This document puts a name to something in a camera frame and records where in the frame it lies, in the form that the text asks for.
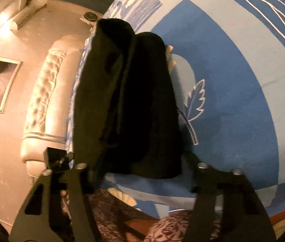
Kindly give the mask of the person's left hand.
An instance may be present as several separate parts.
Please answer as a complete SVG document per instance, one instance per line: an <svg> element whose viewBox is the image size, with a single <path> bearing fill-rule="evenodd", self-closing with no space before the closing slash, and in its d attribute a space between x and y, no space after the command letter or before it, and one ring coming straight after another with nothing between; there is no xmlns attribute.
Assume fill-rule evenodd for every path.
<svg viewBox="0 0 285 242"><path fill-rule="evenodd" d="M71 215L69 212L69 194L66 190L61 190L60 191L60 196L61 196L61 207L62 207L62 212L64 215L67 215L71 219Z"/></svg>

